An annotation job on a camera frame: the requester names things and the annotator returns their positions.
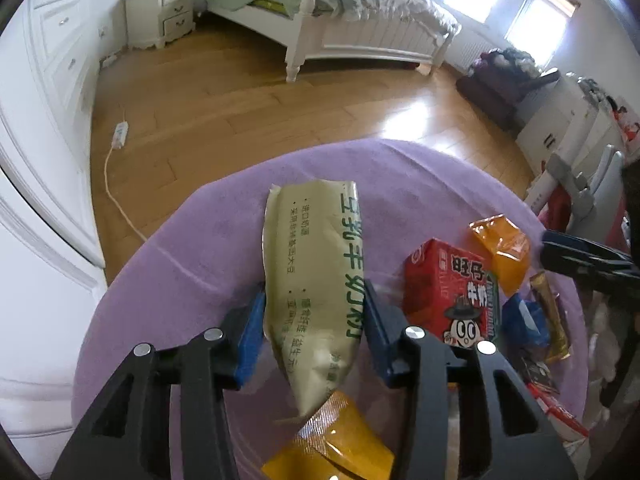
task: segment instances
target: cartoon character face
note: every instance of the cartoon character face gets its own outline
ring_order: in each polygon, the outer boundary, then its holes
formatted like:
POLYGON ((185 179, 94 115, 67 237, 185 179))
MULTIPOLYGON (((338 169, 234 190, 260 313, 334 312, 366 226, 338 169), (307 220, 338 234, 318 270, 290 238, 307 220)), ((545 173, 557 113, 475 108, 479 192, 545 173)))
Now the cartoon character face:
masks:
POLYGON ((454 319, 449 332, 444 333, 444 342, 452 346, 471 348, 478 341, 482 341, 480 327, 473 319, 454 319))

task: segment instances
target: blue packet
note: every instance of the blue packet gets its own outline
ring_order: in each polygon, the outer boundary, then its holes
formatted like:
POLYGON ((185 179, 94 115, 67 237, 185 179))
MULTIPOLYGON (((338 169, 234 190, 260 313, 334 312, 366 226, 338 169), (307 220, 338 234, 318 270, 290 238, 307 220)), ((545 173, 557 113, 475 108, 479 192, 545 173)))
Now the blue packet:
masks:
POLYGON ((502 308, 502 330, 515 346, 549 346, 551 337, 545 313, 536 301, 523 300, 516 292, 502 308))

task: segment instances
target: golden stick packet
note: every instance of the golden stick packet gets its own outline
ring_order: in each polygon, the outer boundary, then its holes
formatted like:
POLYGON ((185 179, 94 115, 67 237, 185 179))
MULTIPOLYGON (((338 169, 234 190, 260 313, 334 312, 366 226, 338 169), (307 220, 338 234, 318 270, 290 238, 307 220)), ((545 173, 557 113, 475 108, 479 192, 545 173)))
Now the golden stick packet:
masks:
POLYGON ((551 287, 546 279, 544 271, 533 275, 529 279, 531 290, 536 298, 536 301, 545 311, 546 318, 548 320, 549 335, 551 336, 551 343, 546 353, 545 361, 547 363, 553 363, 569 357, 569 340, 562 327, 562 320, 558 311, 558 305, 556 299, 551 292, 551 287))
POLYGON ((262 472, 271 480, 388 480, 393 463, 353 401, 334 392, 262 472))
POLYGON ((301 416, 346 377, 362 335, 362 222, 354 182, 271 187, 262 234, 264 333, 301 416))

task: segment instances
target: power cord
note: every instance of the power cord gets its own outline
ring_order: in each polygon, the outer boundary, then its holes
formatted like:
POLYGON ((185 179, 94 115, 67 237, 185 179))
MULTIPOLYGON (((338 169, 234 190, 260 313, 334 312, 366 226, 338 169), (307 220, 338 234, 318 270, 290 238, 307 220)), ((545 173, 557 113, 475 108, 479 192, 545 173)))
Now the power cord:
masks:
POLYGON ((122 146, 124 146, 124 141, 127 137, 128 130, 129 130, 129 125, 125 120, 125 111, 123 109, 122 122, 116 126, 116 130, 113 134, 113 139, 111 139, 111 147, 109 148, 109 153, 107 153, 107 157, 104 159, 104 172, 103 172, 104 173, 104 189, 106 190, 107 196, 109 197, 109 199, 113 202, 113 205, 116 206, 116 208, 118 208, 118 211, 124 218, 127 225, 131 227, 133 232, 135 232, 135 234, 137 234, 143 242, 146 242, 147 240, 146 236, 143 235, 142 232, 140 232, 140 230, 135 225, 133 225, 133 222, 129 219, 127 214, 124 212, 124 209, 122 208, 120 203, 116 200, 116 198, 111 194, 111 191, 109 190, 109 179, 107 177, 107 166, 109 164, 109 159, 111 158, 111 153, 113 153, 113 150, 115 148, 119 150, 122 146))

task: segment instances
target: red snack box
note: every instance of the red snack box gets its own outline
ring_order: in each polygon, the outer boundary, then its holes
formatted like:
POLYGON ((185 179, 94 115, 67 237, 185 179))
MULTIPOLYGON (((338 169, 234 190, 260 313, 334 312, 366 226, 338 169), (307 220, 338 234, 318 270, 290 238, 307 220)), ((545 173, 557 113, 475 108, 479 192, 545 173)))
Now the red snack box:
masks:
POLYGON ((564 409, 555 397, 533 383, 527 384, 527 388, 564 442, 576 442, 589 436, 589 430, 564 409))
POLYGON ((432 238, 404 261, 402 310, 445 343, 469 348, 486 338, 484 258, 432 238))

